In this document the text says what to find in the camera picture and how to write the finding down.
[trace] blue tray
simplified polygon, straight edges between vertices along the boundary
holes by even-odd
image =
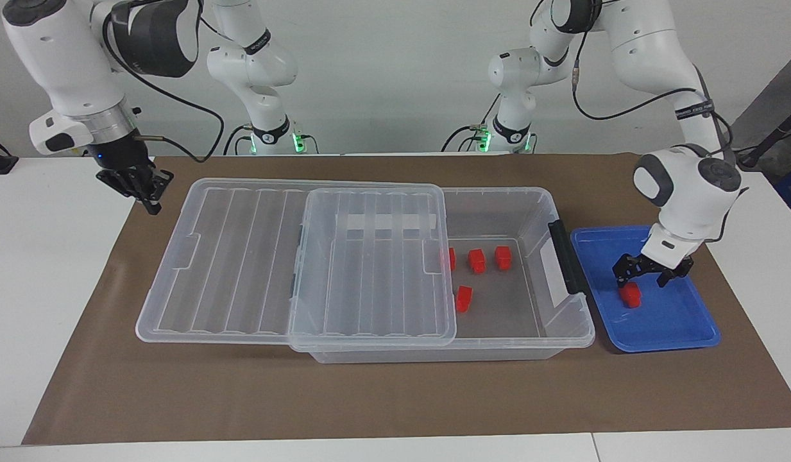
[[[625,253],[639,255],[647,237],[648,226],[572,231],[572,245],[612,343],[627,353],[720,344],[720,330],[688,277],[675,278],[663,289],[657,274],[634,278],[641,307],[629,308],[621,300],[612,266]]]

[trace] white tabletop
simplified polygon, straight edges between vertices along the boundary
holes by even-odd
[[[791,460],[791,429],[17,447],[132,202],[89,158],[23,158],[0,176],[0,460]],[[791,387],[791,212],[759,173],[710,246]]]

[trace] red block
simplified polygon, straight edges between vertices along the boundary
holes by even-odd
[[[510,251],[508,246],[496,246],[495,263],[501,271],[512,269],[512,251]]]
[[[486,257],[480,248],[469,251],[469,267],[476,275],[486,272]]]
[[[469,304],[472,303],[472,287],[459,286],[457,296],[455,296],[455,311],[466,313],[469,311]]]
[[[626,283],[626,286],[618,289],[618,292],[627,307],[637,308],[641,306],[641,288],[638,287],[638,283]]]

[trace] brown mat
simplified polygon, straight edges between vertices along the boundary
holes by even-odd
[[[149,345],[134,325],[196,179],[308,178],[540,186],[568,228],[643,225],[633,155],[160,158],[160,216],[133,208],[23,444],[372,438],[791,427],[791,392],[706,249],[692,278],[716,348],[591,348],[517,363],[320,365],[287,347]]]

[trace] container handle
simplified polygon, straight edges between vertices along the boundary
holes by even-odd
[[[563,225],[563,220],[558,219],[549,223],[549,228],[554,251],[557,254],[557,263],[563,273],[563,282],[566,283],[567,292],[571,295],[583,292],[585,295],[588,292],[589,283],[586,281],[586,276],[583,275],[575,248],[569,242],[569,233],[566,231],[566,226]]]

